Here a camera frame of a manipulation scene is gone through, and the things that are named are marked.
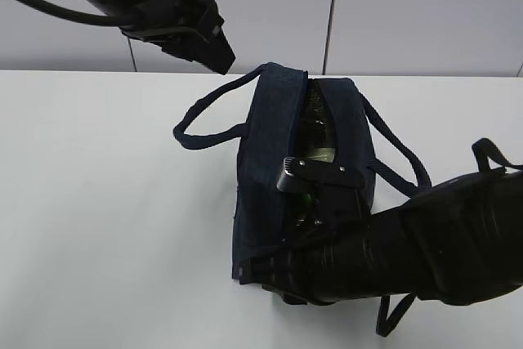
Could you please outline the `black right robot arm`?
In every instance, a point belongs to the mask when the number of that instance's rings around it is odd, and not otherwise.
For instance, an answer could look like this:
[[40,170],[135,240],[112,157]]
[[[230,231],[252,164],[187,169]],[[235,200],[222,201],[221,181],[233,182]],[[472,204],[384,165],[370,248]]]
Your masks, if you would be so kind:
[[469,306],[522,286],[522,168],[489,139],[472,146],[478,169],[433,187],[414,186],[383,163],[373,169],[408,200],[371,213],[357,171],[287,157],[279,189],[307,192],[311,208],[293,239],[243,261],[241,284],[293,305],[378,298],[386,337],[415,300]]

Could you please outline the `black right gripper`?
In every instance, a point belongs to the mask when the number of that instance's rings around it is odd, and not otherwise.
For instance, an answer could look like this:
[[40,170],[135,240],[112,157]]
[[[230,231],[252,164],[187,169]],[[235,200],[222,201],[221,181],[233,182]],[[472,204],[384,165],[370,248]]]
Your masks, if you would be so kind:
[[299,220],[285,244],[248,259],[248,282],[293,305],[368,297],[368,219]]

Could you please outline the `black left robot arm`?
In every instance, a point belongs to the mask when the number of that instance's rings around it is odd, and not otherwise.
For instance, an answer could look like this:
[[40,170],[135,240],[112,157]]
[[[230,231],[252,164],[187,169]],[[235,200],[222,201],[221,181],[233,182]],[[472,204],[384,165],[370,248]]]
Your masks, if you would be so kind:
[[219,74],[226,74],[235,62],[215,0],[86,1],[107,16],[140,13],[142,22],[123,27],[123,35],[151,43],[170,56],[195,61]]

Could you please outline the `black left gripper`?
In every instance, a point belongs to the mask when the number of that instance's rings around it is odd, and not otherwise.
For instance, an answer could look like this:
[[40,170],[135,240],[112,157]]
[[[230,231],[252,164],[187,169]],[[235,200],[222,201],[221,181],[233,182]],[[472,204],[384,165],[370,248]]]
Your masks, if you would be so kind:
[[215,0],[135,0],[132,10],[141,19],[120,29],[129,38],[162,43],[164,53],[222,75],[234,64]]

